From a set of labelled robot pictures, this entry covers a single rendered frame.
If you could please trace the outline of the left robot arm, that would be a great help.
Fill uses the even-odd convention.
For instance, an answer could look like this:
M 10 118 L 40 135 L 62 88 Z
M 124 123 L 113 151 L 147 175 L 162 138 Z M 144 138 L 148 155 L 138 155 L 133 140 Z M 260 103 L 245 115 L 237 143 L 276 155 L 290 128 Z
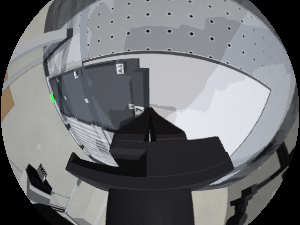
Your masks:
M 244 201 L 236 202 L 236 204 L 231 204 L 231 206 L 235 206 L 235 214 L 234 216 L 228 218 L 226 225 L 243 225 L 244 222 L 247 221 L 247 201 L 250 201 L 251 198 L 252 197 L 247 198 L 247 200 Z

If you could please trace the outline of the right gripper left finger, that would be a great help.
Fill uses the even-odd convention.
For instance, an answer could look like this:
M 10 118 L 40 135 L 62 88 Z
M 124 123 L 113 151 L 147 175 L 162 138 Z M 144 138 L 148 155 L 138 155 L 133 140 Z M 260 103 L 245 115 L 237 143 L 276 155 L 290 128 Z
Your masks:
M 149 141 L 150 136 L 150 108 L 137 119 L 130 121 L 118 131 L 114 132 L 113 140 L 143 140 Z M 112 140 L 112 141 L 113 141 Z

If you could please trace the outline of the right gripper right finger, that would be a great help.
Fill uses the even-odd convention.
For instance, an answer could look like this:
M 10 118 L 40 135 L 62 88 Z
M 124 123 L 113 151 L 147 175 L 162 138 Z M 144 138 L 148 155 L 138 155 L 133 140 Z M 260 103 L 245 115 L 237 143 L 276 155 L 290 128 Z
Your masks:
M 186 132 L 159 116 L 150 107 L 150 141 L 187 140 Z

